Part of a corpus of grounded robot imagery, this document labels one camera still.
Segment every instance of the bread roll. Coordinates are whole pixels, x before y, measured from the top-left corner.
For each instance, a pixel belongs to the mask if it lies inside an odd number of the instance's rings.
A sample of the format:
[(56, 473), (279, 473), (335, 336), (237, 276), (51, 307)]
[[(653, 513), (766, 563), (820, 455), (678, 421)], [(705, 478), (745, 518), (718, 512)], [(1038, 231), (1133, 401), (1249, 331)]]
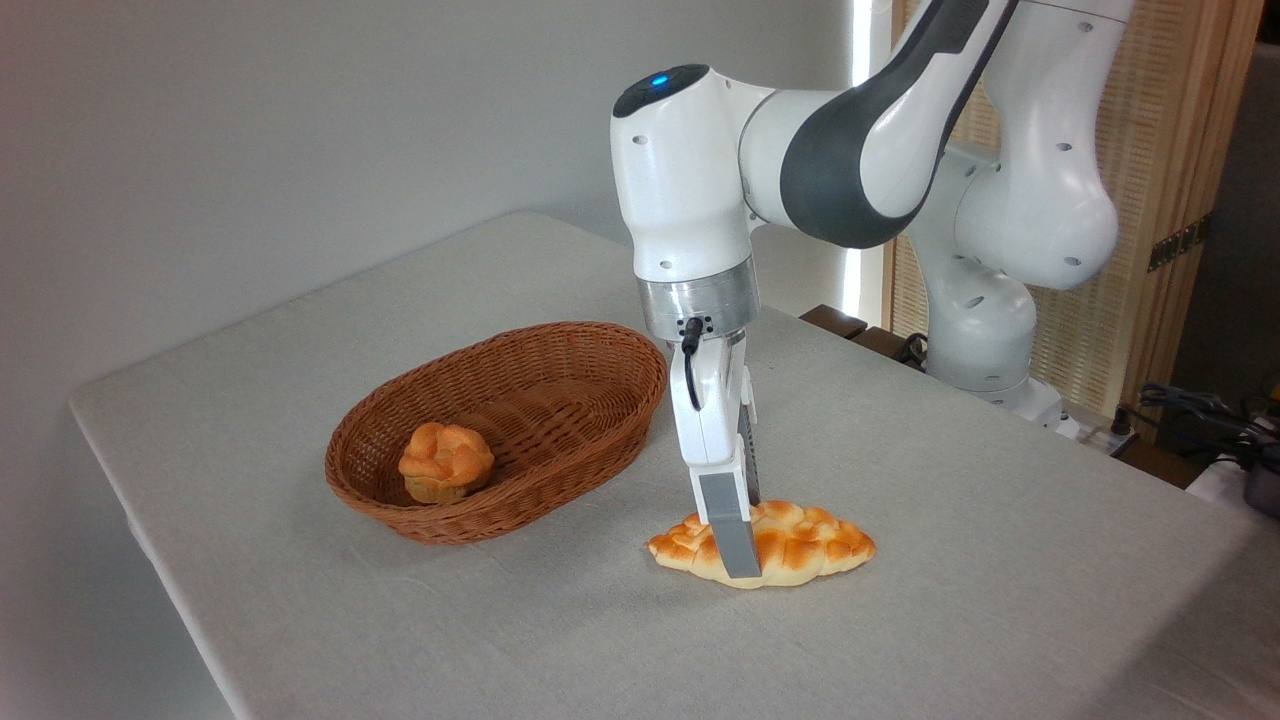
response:
[(696, 512), (650, 539), (648, 547), (664, 568), (742, 589), (801, 585), (818, 575), (852, 570), (876, 555), (876, 543), (858, 525), (822, 507), (769, 500), (751, 509), (751, 530), (760, 560), (759, 578), (728, 577), (712, 529), (698, 520)]
[(480, 433), (461, 425), (426, 423), (399, 460), (404, 489), (424, 503), (457, 502), (489, 482), (493, 452)]

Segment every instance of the brown wicker basket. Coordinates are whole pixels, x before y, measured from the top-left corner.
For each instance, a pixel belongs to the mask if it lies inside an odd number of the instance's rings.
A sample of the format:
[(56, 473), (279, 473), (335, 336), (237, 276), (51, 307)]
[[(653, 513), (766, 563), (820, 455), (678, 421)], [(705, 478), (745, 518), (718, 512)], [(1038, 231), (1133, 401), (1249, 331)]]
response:
[[(635, 460), (667, 383), (663, 354), (609, 323), (509, 331), (388, 380), (333, 433), (325, 478), (352, 509), (425, 543), (509, 533)], [(435, 420), (484, 436), (493, 479), (460, 502), (419, 505), (397, 471), (413, 429)]]

